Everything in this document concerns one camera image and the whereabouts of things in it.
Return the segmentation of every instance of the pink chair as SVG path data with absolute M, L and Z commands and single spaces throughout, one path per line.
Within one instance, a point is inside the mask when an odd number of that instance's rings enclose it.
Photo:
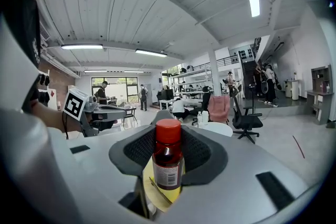
M 227 122 L 230 110 L 230 96 L 211 96 L 208 105 L 210 120 L 214 122 Z

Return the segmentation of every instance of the bottle label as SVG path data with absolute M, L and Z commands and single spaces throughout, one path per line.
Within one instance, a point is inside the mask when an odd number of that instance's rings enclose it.
M 156 184 L 164 187 L 179 187 L 181 183 L 182 163 L 177 166 L 162 167 L 153 162 L 154 179 Z

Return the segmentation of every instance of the red line on floor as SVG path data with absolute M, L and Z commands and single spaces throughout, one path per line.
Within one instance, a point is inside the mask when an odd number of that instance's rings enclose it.
M 305 155 L 303 154 L 303 151 L 302 151 L 302 149 L 301 149 L 301 147 L 300 147 L 298 141 L 295 139 L 294 135 L 293 135 L 293 138 L 294 138 L 295 142 L 297 143 L 297 145 L 298 145 L 298 147 L 299 147 L 299 149 L 300 149 L 300 151 L 301 151 L 301 153 L 302 153 L 302 157 L 305 159 L 305 157 L 304 157 Z

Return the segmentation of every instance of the brick wall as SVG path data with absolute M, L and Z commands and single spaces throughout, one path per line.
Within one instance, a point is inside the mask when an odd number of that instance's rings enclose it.
M 49 64 L 43 59 L 41 59 L 38 69 L 44 73 L 48 73 L 49 69 L 50 72 L 49 88 L 56 90 L 56 99 L 57 101 L 61 102 L 61 107 L 63 107 L 63 103 L 68 92 L 68 85 L 75 85 L 75 78 L 65 74 L 64 72 L 54 67 L 53 65 Z M 38 83 L 37 88 L 43 90 L 47 89 L 45 85 L 41 85 L 40 83 Z

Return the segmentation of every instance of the pillar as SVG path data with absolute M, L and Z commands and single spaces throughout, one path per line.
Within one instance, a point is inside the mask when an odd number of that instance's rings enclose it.
M 222 92 L 220 91 L 221 85 L 219 81 L 219 74 L 218 74 L 218 65 L 215 51 L 211 48 L 208 50 L 210 66 L 211 66 L 211 73 L 212 73 L 212 81 L 214 86 L 214 96 L 221 96 Z

